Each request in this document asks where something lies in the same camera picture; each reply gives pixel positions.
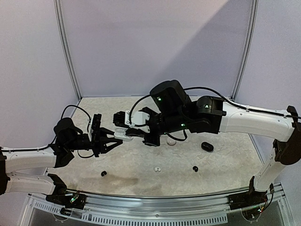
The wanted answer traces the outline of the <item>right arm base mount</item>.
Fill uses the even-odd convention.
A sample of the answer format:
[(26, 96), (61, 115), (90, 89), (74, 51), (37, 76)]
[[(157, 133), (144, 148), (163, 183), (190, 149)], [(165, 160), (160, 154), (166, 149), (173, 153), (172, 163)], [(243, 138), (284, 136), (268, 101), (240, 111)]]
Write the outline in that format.
[(227, 198), (231, 210), (243, 209), (264, 203), (267, 200), (267, 190), (261, 192), (252, 187), (246, 192), (228, 195)]

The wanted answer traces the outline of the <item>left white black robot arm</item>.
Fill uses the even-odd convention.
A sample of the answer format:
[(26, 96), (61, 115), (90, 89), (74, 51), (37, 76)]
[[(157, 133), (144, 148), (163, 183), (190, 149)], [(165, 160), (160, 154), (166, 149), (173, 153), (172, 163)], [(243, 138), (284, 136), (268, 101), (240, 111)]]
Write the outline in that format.
[(54, 174), (28, 175), (19, 170), (33, 168), (62, 168), (74, 158), (73, 151), (92, 150), (95, 157), (108, 153), (124, 140), (125, 129), (110, 131), (100, 127), (101, 115), (95, 115), (91, 132), (84, 133), (69, 117), (62, 118), (54, 127), (55, 143), (33, 149), (0, 149), (0, 193), (29, 192), (52, 195), (59, 204), (66, 204), (70, 194), (65, 183)]

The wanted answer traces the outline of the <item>white earbud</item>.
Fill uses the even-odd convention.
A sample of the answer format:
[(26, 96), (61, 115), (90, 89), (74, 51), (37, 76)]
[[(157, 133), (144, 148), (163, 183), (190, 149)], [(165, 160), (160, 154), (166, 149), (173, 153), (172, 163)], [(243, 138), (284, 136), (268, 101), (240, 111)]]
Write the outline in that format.
[(155, 171), (155, 172), (161, 172), (161, 168), (160, 168), (160, 167), (155, 167), (155, 168), (154, 168), (154, 171)]

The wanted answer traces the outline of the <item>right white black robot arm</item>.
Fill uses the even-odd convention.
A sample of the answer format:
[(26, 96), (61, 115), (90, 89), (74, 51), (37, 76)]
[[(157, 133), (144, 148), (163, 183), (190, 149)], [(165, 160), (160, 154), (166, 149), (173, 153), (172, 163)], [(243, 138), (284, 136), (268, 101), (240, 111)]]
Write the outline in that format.
[(236, 104), (220, 93), (192, 101), (179, 81), (164, 81), (149, 93), (158, 112), (144, 108), (126, 112), (124, 123), (141, 136), (144, 143), (158, 146), (163, 134), (188, 130), (191, 133), (237, 132), (272, 138), (270, 159), (252, 177), (249, 191), (243, 195), (247, 205), (254, 205), (280, 172), (301, 158), (301, 124), (296, 109), (253, 108)]

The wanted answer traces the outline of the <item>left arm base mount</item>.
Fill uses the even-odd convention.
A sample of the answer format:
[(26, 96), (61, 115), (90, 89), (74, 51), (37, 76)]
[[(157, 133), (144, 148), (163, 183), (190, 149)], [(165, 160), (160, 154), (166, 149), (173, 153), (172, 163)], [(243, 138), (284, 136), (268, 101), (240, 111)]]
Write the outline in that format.
[(68, 192), (64, 189), (55, 190), (52, 194), (46, 195), (46, 201), (62, 205), (66, 209), (83, 210), (86, 204), (87, 196), (77, 192)]

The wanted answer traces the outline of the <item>white oblong charging case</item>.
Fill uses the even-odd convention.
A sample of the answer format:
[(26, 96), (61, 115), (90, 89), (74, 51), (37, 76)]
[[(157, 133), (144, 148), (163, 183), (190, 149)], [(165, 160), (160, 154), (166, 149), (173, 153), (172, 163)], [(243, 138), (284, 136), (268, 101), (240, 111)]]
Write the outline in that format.
[(126, 128), (120, 128), (120, 127), (115, 128), (114, 138), (115, 139), (120, 139), (120, 140), (123, 140), (123, 141), (126, 141), (126, 142), (132, 141), (133, 137), (127, 136), (126, 135), (126, 130), (127, 130)]

